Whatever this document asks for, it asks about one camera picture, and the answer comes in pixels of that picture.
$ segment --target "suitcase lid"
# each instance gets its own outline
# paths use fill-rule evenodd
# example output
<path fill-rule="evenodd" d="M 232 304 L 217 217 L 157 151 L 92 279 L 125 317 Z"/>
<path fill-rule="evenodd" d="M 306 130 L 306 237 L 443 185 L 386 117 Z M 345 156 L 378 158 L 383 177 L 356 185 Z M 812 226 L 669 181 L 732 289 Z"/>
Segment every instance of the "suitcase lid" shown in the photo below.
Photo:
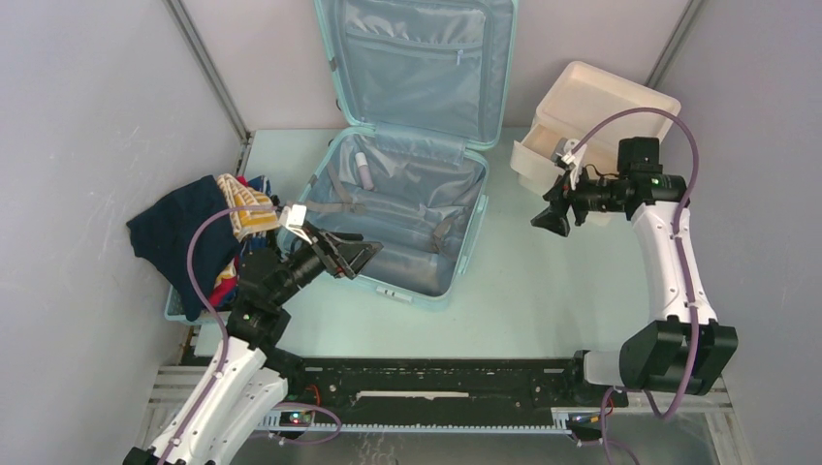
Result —
<path fill-rule="evenodd" d="M 348 122 L 452 163 L 496 145 L 517 1 L 315 0 Z"/>

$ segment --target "yellow patterned cloth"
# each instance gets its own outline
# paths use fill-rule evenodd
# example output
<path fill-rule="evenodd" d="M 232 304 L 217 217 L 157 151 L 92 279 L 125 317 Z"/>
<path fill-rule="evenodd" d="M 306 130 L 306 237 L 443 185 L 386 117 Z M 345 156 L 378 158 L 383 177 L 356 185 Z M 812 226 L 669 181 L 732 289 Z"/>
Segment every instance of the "yellow patterned cloth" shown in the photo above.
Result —
<path fill-rule="evenodd" d="M 235 177 L 230 174 L 221 174 L 217 177 L 217 186 L 223 191 L 226 203 L 229 207 L 243 205 L 267 206 L 265 210 L 242 210 L 234 211 L 229 217 L 232 222 L 232 231 L 237 240 L 255 233 L 264 233 L 277 228 L 277 214 L 274 212 L 274 205 L 271 199 L 260 191 L 243 186 Z M 237 276 L 237 269 L 234 261 L 217 276 L 214 287 L 220 285 L 223 280 L 232 279 Z"/>

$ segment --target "suitcase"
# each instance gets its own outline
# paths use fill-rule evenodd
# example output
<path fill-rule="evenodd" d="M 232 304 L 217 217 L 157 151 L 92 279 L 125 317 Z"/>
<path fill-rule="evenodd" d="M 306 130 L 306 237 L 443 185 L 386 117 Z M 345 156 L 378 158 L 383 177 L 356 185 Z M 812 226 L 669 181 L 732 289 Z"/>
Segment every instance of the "suitcase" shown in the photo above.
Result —
<path fill-rule="evenodd" d="M 489 166 L 478 151 L 499 139 L 517 1 L 315 0 L 315 7 L 351 127 L 331 143 L 298 202 L 318 228 L 383 243 L 354 284 L 443 307 L 488 204 Z M 278 240 L 285 251 L 301 246 L 287 231 Z"/>

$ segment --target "white storage box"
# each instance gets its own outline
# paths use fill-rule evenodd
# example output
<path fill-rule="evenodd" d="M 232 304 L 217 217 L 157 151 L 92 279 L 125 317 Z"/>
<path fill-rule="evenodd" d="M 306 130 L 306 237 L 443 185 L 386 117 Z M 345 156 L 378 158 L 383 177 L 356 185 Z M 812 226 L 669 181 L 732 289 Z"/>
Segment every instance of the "white storage box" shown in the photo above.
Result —
<path fill-rule="evenodd" d="M 677 99 L 581 61 L 569 64 L 537 107 L 531 131 L 522 142 L 514 142 L 511 168 L 520 174 L 520 184 L 545 194 L 562 174 L 550 159 L 559 140 L 581 139 L 605 118 L 636 107 L 678 114 L 681 105 Z M 602 172 L 616 172 L 620 140 L 637 136 L 663 140 L 671 124 L 651 113 L 620 118 L 588 142 L 585 163 Z"/>

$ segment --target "white wall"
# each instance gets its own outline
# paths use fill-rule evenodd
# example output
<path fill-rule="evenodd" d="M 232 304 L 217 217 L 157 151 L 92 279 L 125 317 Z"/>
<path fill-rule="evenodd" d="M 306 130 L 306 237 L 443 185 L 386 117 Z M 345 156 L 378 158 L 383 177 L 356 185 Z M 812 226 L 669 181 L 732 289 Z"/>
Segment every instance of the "white wall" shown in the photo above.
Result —
<path fill-rule="evenodd" d="M 180 328 L 124 224 L 237 139 L 159 0 L 5 0 L 0 69 L 0 462 L 121 463 Z"/>
<path fill-rule="evenodd" d="M 186 1 L 245 124 L 347 125 L 310 0 Z M 686 0 L 521 0 L 505 124 L 529 125 L 573 60 L 645 82 Z"/>
<path fill-rule="evenodd" d="M 820 463 L 822 3 L 713 1 L 662 91 L 703 152 L 694 249 L 711 303 L 737 327 L 725 372 L 757 463 Z M 675 131 L 667 167 L 688 173 Z"/>

